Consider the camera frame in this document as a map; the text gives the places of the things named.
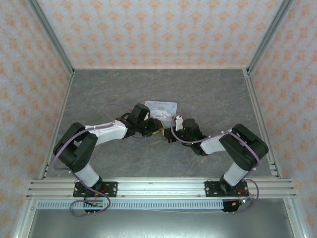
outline purple cable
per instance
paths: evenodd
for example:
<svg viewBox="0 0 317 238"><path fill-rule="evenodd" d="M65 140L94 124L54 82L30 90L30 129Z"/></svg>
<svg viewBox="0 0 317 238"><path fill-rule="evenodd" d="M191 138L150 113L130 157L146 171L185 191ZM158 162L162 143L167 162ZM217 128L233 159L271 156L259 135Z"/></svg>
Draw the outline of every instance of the purple cable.
<svg viewBox="0 0 317 238"><path fill-rule="evenodd" d="M185 144L190 144L190 143L195 144L195 143L203 142L203 141L208 140L208 139L210 138L210 137L208 136L207 138L204 138L204 139L201 139L201 140L196 140L196 141L185 141L185 140L182 140L182 139L178 138L177 135L175 134L174 130L173 130L173 122L174 122L174 120L175 120L175 118L176 118L177 116L179 116L179 114L176 114L176 115L173 117L173 119L172 119L172 123L170 124L170 131L172 132L173 136L174 136L178 141L180 141L180 142L182 142L182 143L185 143Z"/></svg>
<svg viewBox="0 0 317 238"><path fill-rule="evenodd" d="M81 182L80 178L78 178L78 176L77 176L75 173L72 172L72 174L75 176L75 178L77 178L77 179ZM109 198L107 195L105 195L104 193L101 193L101 192L99 192L99 191L96 191L96 190L94 190L94 189L88 187L88 186L85 185L83 182L81 182L81 184L82 184L85 188L87 188L88 190L90 190L90 191L92 191L92 192L94 192L94 193L97 193L97 194L101 195L102 197L105 197L105 198L109 201L109 204L107 205L107 207L105 207L104 209L102 209L102 210L100 210L100 211L94 212L94 214L98 214L98 213L104 212L105 210L107 210L107 209L109 208L109 206L111 205L111 200L110 200L110 198ZM72 206L73 206L76 202L95 202L95 200L83 200L83 199L79 199L79 200L73 201L73 202L70 204L70 206L69 206L69 212L70 212L70 214L71 214L72 216L74 216L74 217L84 217L84 216L89 216L89 213L83 213L83 214L78 214L78 215L77 215L77 214L75 214L75 213L73 212L73 210L71 209Z"/></svg>
<svg viewBox="0 0 317 238"><path fill-rule="evenodd" d="M173 120L172 120L172 121L174 121L177 116L179 116L179 114L175 115L175 117L173 117ZM186 143L186 144L190 144L190 143L200 143L200 142L203 142L203 141L208 140L209 138L211 138L211 136L208 136L207 138L202 139L202 140L197 140L197 141L185 141L185 140L182 140L182 139L180 139L180 138L177 137L177 135L175 134L175 132L174 132L174 130L173 130L173 123L171 123L171 125L170 125L170 130L171 130L173 136L174 136L178 141L183 142L183 143ZM236 138L236 139L237 139L241 144L243 144L243 145L250 151L250 153L254 156L254 158L255 158L256 161L257 161L257 165L260 163L260 159L259 159L258 155L257 155L257 154L251 149L251 147L250 147L245 141L243 141L239 136L237 136L236 134L234 134L234 133L232 133L232 132L230 132L230 131L222 132L222 134L224 134L224 135L225 135L225 134L229 134L229 135L233 136L234 138ZM252 203L251 206L249 206L249 207L247 207L246 209L243 209L243 210L241 210L241 211L234 212L234 213L241 213L241 212L247 211L248 209L250 209L251 207L253 207L253 206L255 205L255 203L257 202L257 200L258 200L258 198L259 198L259 187L258 187L257 183L256 183L254 180L250 179L250 178L245 178L245 179L243 179L243 180L244 180L244 181L251 181L252 183L254 183L254 185L256 186L256 189L257 189L257 196L256 196L256 198L255 198L254 203Z"/></svg>
<svg viewBox="0 0 317 238"><path fill-rule="evenodd" d="M172 120L172 121L174 121L177 116L179 116L179 114L176 114L176 115L173 117L173 120ZM201 139L201 140L185 141L185 140L182 140L182 139L180 139L180 138L177 137L177 135L175 134L175 132L174 132L174 130L173 130L173 123L170 124L170 130L171 130L173 136L174 136L178 141L183 142L183 143L185 143L185 144L200 143L200 142L203 142L203 141L208 140L208 139L211 138L211 136L208 136L207 138L204 138L204 139ZM226 131L226 132L224 132L224 133L222 133L222 134L229 134L229 135L233 136L234 138L236 138L239 142L241 142L241 143L250 151L250 153L251 153L251 154L254 156L254 158L256 159L257 164L260 163L260 159L259 159L259 157L257 156L257 154L256 154L256 153L250 148L250 146L248 146L248 144L247 144L246 142L244 142L239 136L233 134L233 133L230 132L230 131Z"/></svg>
<svg viewBox="0 0 317 238"><path fill-rule="evenodd" d="M100 211L98 211L98 212L94 212L94 214L98 214L98 213L104 212L105 210L108 209L108 207L111 205L111 201L110 201L109 197L108 197L107 195L105 195L104 193L101 193L101 192L99 192L99 191L96 191L96 190L94 190L94 189L88 187L87 185L85 185L85 183L83 183L83 182L80 180L80 178L79 178L73 171L71 171L69 168L58 168L58 167L56 167L56 162L57 162L59 156L60 156L60 155L62 154L62 152L64 151L64 149L65 149L74 139L76 139L78 136L80 136L80 135L82 135L83 133L85 133L85 132L87 132L87 131L90 131L90 130L105 129L105 128L109 128L109 127L113 126L113 124L114 124L114 119L113 119L113 118L106 112L106 110L105 110L106 107L108 107L108 106L120 106L120 107L123 107L123 108L128 109L128 110L131 111L131 109L129 109L128 107L126 107L126 106L124 106L124 105L122 105L122 104L119 104L119 103L110 103L110 104L105 105L105 106L104 106L104 112L105 112L106 116L109 117L109 118L112 120L112 123L109 124L109 125L103 125L103 126L96 126L96 127L87 128L87 129L84 129L84 130L78 132L77 134L73 135L73 136L61 147L61 149L58 151L58 153L55 155L55 157L54 157L54 159L53 159L53 168L54 168L55 170L57 170L57 171L68 171L68 172L71 172L71 173L75 176L75 178L77 178L85 188L87 188L88 190L90 190L90 191L93 192L93 193L97 193L97 194L99 194L99 195L105 197L105 198L109 201L109 204L107 205L107 207L105 207L104 209L102 209L102 210L100 210ZM73 202L70 204L70 206L69 206L69 212L70 212L70 214L71 214L72 216L74 216L74 217L89 216L89 213L83 213L83 214L76 215L76 214L74 214L74 213L72 212L72 209L71 209L72 206L73 206L76 202L89 202L89 201L94 202L94 200L83 200L83 199L73 201Z"/></svg>
<svg viewBox="0 0 317 238"><path fill-rule="evenodd" d="M114 118L112 116L110 116L110 114L106 111L106 107L109 107L109 106L119 106L119 107L125 108L126 110L132 111L126 105L123 105L121 103L109 103L109 104L104 106L104 113L111 121L114 121Z"/></svg>

